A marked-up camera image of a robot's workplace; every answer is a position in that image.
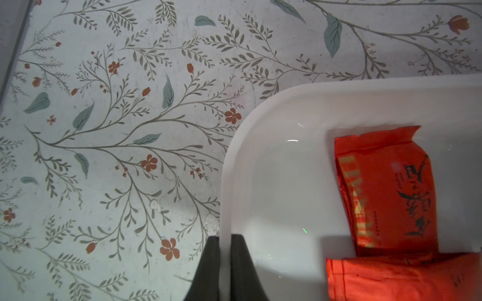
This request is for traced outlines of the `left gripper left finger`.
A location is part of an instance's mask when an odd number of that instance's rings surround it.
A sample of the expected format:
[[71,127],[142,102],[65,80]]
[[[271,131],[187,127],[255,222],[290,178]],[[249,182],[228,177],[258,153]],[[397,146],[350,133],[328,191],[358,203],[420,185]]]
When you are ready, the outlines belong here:
[[219,237],[208,237],[184,301],[219,301]]

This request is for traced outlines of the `white plastic storage box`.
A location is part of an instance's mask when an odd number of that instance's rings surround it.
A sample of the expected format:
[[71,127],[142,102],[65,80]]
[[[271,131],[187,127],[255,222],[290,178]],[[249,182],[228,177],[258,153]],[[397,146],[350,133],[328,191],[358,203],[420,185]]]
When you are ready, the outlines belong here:
[[242,235],[269,300],[327,300],[326,258],[355,255],[334,140],[416,125],[432,163],[439,249],[481,249],[481,76],[306,84],[264,101],[229,145],[221,250]]

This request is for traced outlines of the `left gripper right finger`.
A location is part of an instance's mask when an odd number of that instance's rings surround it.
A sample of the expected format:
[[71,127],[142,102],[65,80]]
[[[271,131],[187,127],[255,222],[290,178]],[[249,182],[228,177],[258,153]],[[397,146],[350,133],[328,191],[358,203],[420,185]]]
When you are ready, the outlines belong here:
[[242,235],[231,236],[230,299],[234,301],[268,301],[246,241]]

